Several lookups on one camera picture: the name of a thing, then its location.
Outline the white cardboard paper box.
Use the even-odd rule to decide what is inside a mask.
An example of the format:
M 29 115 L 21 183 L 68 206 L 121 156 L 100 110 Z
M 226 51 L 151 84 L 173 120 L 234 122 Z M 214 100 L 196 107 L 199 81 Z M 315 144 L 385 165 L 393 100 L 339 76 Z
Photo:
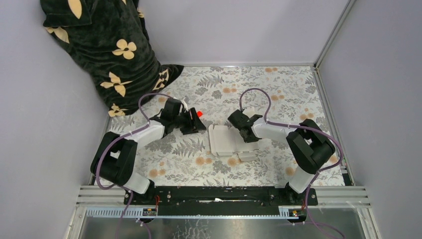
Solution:
M 212 155 L 237 156 L 242 162 L 257 160 L 258 142 L 245 143 L 234 127 L 211 124 L 208 135 Z

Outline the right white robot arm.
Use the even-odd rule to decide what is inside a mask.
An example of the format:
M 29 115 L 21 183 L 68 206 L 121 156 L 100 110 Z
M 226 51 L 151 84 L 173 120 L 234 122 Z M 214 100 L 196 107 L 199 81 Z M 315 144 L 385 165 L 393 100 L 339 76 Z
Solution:
M 246 143 L 270 139 L 289 146 L 298 167 L 287 183 L 285 197 L 288 203 L 298 205 L 305 199 L 305 190 L 330 157 L 336 152 L 329 135 L 321 131 L 311 119 L 299 125 L 270 122 L 262 115 L 251 117 L 236 110 L 228 121 L 237 129 Z

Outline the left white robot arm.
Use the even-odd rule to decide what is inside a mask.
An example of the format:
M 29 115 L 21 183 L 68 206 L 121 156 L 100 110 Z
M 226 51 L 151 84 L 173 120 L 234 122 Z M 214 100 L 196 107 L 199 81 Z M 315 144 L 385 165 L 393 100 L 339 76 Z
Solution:
M 138 147 L 146 146 L 179 129 L 183 135 L 206 130 L 195 108 L 187 108 L 182 101 L 169 98 L 164 108 L 141 128 L 123 135 L 107 132 L 97 149 L 90 171 L 96 179 L 105 179 L 113 185 L 134 192 L 144 205 L 154 200 L 153 182 L 135 172 Z

